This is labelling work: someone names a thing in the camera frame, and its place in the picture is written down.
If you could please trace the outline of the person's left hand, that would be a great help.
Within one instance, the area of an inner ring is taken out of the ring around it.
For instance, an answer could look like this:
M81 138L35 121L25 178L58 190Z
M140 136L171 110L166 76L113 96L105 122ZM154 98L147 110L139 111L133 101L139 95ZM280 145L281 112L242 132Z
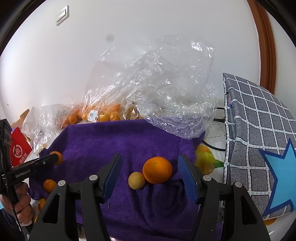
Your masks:
M23 182L17 189L19 201L14 205L17 218L22 225L29 225L32 222L34 211L31 206L31 197L28 195L28 185ZM1 195L1 203L4 206L5 211L13 216L13 207L5 195Z

